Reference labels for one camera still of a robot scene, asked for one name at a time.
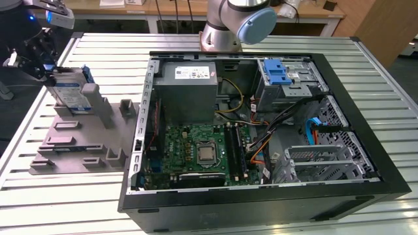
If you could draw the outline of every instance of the white slatted surface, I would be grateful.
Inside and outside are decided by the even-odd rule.
[[[65,66],[87,64],[101,92],[111,102],[141,101],[149,52],[200,50],[197,35],[86,34]],[[418,119],[417,110],[392,80],[349,38],[269,37],[245,51],[324,53],[365,115],[413,192],[376,204],[340,221],[230,228],[188,234],[417,234]],[[29,165],[53,123],[55,103],[46,89],[39,108],[29,116],[11,146],[0,177],[2,235],[142,234],[129,216],[117,212],[122,173],[33,176]]]

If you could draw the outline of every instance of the open computer tower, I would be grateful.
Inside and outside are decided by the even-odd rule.
[[[408,192],[322,54],[152,53],[119,201],[146,232],[340,219]]]

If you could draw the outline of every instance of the power supply label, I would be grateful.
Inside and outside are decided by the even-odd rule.
[[[210,79],[210,68],[201,67],[177,67],[176,79]]]

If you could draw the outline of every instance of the black computer chassis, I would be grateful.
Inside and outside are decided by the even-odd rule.
[[[160,192],[126,195],[128,171],[122,184],[119,211],[130,215],[146,232],[216,229],[293,222],[341,219],[367,206],[393,200],[412,192],[411,187],[381,145],[340,78],[322,54],[314,53],[222,53],[222,52],[152,52],[152,56],[169,61],[184,61],[184,55],[212,56],[309,56],[331,88],[348,118],[364,150],[375,165],[380,182],[262,187],[246,190],[201,192]]]

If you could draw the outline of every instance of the table leg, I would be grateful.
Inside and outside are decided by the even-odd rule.
[[[158,16],[148,16],[150,33],[158,33]]]
[[[340,19],[331,19],[322,32],[321,32],[321,36],[322,37],[332,37],[333,36],[333,33],[336,31],[336,28],[339,26],[339,22],[340,22]]]

